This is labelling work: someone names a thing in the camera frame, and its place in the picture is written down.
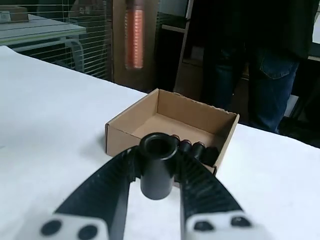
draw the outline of person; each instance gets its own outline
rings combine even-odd
[[[249,63],[249,125],[272,133],[308,57],[319,0],[214,0],[203,56],[201,100],[228,109]]]

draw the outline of jeans pocket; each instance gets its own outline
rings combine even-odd
[[[294,64],[295,61],[290,56],[266,49],[260,65],[260,71],[271,79],[280,79],[291,72]]]

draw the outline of white tablecloth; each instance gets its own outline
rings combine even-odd
[[[0,236],[107,162],[105,123],[145,94],[0,47]],[[320,149],[238,125],[218,178],[276,240],[320,239]],[[130,187],[125,240],[180,239],[180,196]]]

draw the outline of dark jacket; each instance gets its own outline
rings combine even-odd
[[[307,58],[319,0],[215,0],[220,34]]]

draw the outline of black screw hole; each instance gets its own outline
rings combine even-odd
[[[233,227],[241,227],[241,228],[248,228],[252,226],[251,222],[249,222],[249,220],[243,216],[234,216],[231,219],[231,225]]]
[[[56,234],[62,226],[62,222],[60,220],[51,220],[45,223],[40,232],[43,236],[49,237],[53,234]]]
[[[198,221],[195,225],[194,225],[194,230],[196,231],[201,231],[201,232],[205,232],[205,231],[212,231],[214,230],[214,226],[212,226],[209,222],[207,221]]]
[[[82,227],[78,232],[78,238],[80,240],[93,239],[98,233],[98,228],[95,225],[86,225]]]

